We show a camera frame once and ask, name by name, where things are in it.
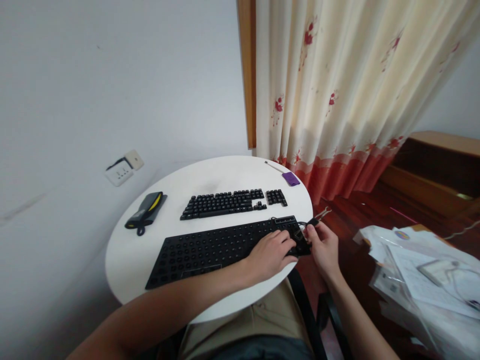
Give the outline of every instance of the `black chair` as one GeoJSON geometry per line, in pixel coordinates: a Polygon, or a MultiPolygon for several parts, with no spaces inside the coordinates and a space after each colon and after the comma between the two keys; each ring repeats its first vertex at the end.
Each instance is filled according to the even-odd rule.
{"type": "Polygon", "coordinates": [[[310,340],[313,354],[317,360],[326,360],[327,354],[320,338],[320,333],[325,329],[329,319],[335,331],[338,344],[340,345],[343,358],[345,360],[351,360],[354,357],[349,347],[347,337],[344,334],[342,323],[340,322],[340,316],[335,306],[334,300],[330,293],[322,293],[318,296],[318,307],[316,310],[316,321],[312,307],[310,306],[309,297],[305,291],[305,286],[300,277],[300,274],[296,268],[294,268],[290,274],[288,274],[288,281],[290,282],[293,295],[295,296],[296,303],[300,308],[303,322],[305,323],[306,331],[308,333],[308,339],[310,340]]]}
{"type": "MultiPolygon", "coordinates": [[[[345,360],[353,359],[352,352],[350,351],[347,338],[343,332],[340,317],[332,296],[329,293],[323,293],[318,296],[317,318],[315,320],[312,307],[310,306],[309,297],[305,291],[304,283],[302,282],[302,278],[300,277],[300,274],[296,268],[294,268],[290,274],[288,274],[288,281],[290,282],[291,289],[293,290],[296,303],[300,308],[301,316],[303,317],[303,322],[305,323],[308,339],[310,340],[315,358],[317,360],[327,360],[327,354],[325,353],[325,348],[322,343],[320,333],[325,329],[330,319],[338,340],[338,344],[340,345],[343,358],[345,360]]],[[[160,347],[162,348],[162,353],[164,354],[163,358],[165,358],[165,352],[167,352],[167,356],[170,356],[170,359],[176,359],[185,334],[185,330],[186,328],[184,327],[182,330],[170,337],[167,341],[164,341],[161,345],[159,344],[155,347],[152,347],[148,351],[137,356],[136,359],[154,360],[157,358],[160,347]]]]}

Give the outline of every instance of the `floral curtain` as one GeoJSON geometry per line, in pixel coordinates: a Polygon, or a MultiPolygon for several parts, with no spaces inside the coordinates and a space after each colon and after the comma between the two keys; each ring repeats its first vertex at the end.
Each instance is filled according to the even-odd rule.
{"type": "Polygon", "coordinates": [[[479,13],[476,0],[257,1],[257,156],[293,171],[314,204],[371,191],[479,13]]]}

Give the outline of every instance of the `person's left hand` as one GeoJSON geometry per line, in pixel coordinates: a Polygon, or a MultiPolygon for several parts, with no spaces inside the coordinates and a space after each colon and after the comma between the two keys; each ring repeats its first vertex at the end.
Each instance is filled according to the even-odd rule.
{"type": "Polygon", "coordinates": [[[276,230],[263,237],[244,260],[254,283],[260,283],[278,274],[288,264],[297,262],[295,256],[285,256],[297,244],[287,230],[276,230]]]}

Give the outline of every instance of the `white table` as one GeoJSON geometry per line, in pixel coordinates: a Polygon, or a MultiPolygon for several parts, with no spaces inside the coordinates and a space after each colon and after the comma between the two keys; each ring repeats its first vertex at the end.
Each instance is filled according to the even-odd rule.
{"type": "MultiPolygon", "coordinates": [[[[275,162],[269,164],[286,171],[275,162]]],[[[267,199],[254,200],[267,203],[267,199]]],[[[290,187],[281,173],[265,164],[265,159],[253,156],[225,156],[200,161],[164,177],[141,194],[125,211],[108,242],[105,270],[111,291],[126,304],[146,292],[145,285],[159,255],[164,239],[170,236],[214,230],[240,224],[254,223],[271,217],[295,215],[298,221],[309,221],[313,216],[312,202],[307,189],[300,185],[290,187]],[[267,205],[266,210],[239,212],[207,218],[180,221],[180,216],[191,196],[259,189],[266,196],[268,190],[281,189],[288,203],[267,205]],[[136,230],[124,227],[149,193],[162,191],[168,195],[155,222],[137,236],[136,230]]],[[[255,286],[238,291],[197,316],[192,323],[217,319],[253,304],[273,290],[292,271],[295,263],[255,286]]]]}

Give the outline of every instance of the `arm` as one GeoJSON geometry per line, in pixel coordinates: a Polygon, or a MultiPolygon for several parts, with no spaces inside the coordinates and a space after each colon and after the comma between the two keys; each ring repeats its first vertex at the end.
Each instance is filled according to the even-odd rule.
{"type": "Polygon", "coordinates": [[[128,359],[170,337],[226,296],[271,278],[296,262],[288,231],[262,238],[250,255],[225,268],[149,291],[112,313],[68,359],[128,359]]]}
{"type": "Polygon", "coordinates": [[[356,359],[398,359],[360,305],[339,267],[339,238],[323,222],[308,225],[312,255],[330,290],[341,324],[356,359]]]}

